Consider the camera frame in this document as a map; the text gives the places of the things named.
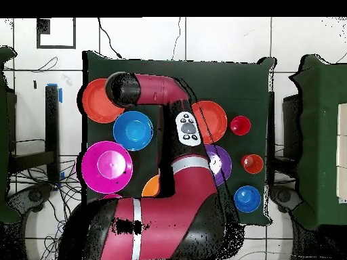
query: magenta plate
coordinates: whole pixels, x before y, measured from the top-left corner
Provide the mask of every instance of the magenta plate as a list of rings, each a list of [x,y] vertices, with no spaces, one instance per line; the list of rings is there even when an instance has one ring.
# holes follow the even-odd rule
[[[90,146],[82,159],[82,176],[89,188],[112,194],[124,188],[133,174],[127,150],[115,142],[98,142]]]

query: purple plate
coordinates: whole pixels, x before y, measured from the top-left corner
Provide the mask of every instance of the purple plate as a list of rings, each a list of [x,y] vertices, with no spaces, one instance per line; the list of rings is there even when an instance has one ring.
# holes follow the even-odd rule
[[[228,179],[231,174],[231,158],[225,149],[220,146],[205,144],[206,153],[209,156],[211,169],[214,180],[217,186],[224,183],[222,171],[224,172],[225,179]]]
[[[120,144],[98,142],[88,148],[81,170],[89,188],[101,194],[112,194],[127,185],[133,174],[133,163]]]

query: button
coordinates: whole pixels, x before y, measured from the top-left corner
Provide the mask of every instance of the button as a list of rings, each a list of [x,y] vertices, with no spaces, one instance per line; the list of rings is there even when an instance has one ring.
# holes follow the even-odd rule
[[[181,132],[187,133],[187,134],[192,134],[192,133],[197,132],[197,128],[191,123],[184,123],[181,126]]]

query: blue cup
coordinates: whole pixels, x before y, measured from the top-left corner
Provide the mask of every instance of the blue cup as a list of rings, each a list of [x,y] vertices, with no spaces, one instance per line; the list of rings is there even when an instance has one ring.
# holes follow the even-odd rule
[[[236,208],[243,213],[255,211],[260,206],[261,201],[259,191],[253,186],[243,186],[234,195]]]
[[[141,112],[124,112],[113,125],[113,137],[127,150],[141,150],[153,137],[153,124]]]

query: green cloth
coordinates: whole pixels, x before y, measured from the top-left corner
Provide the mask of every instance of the green cloth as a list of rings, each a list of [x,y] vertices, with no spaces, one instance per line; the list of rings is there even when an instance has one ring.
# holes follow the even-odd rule
[[[89,51],[87,53],[88,82],[99,78],[108,78],[114,72],[134,72],[138,74],[157,74],[183,78],[198,100],[211,100],[226,111],[228,124],[237,115],[245,115],[251,121],[251,130],[245,136],[235,135],[227,128],[224,136],[216,144],[223,147],[232,159],[232,172],[227,180],[233,195],[241,186],[251,185],[262,195],[260,207],[252,213],[239,212],[241,223],[267,225],[270,220],[263,214],[263,195],[265,169],[256,175],[248,174],[241,166],[241,157],[245,154],[259,154],[265,159],[266,123],[268,116],[268,76],[274,65],[273,58],[264,58],[261,64],[217,63],[217,62],[174,62],[110,60]],[[152,141],[145,149],[129,152],[134,164],[132,179],[119,192],[123,196],[141,197],[146,182],[158,172],[157,153],[157,117],[158,106],[137,106],[128,110],[138,110],[146,114],[153,123],[155,132]],[[113,123],[99,124],[88,119],[88,146],[113,138]],[[218,187],[220,194],[225,192],[224,184]],[[103,194],[87,190],[87,199],[103,197]],[[232,202],[226,202],[229,208]]]
[[[0,47],[0,67],[8,60],[16,57],[16,52],[9,47]],[[9,164],[9,123],[7,117],[7,96],[4,74],[0,75],[0,221],[4,223],[17,223],[21,220],[20,214],[6,204],[9,191],[8,164]]]
[[[338,105],[347,103],[347,65],[324,64],[304,56],[293,77],[302,92],[302,157],[298,163],[304,199],[293,215],[309,230],[321,224],[347,224],[347,204],[336,196]]]

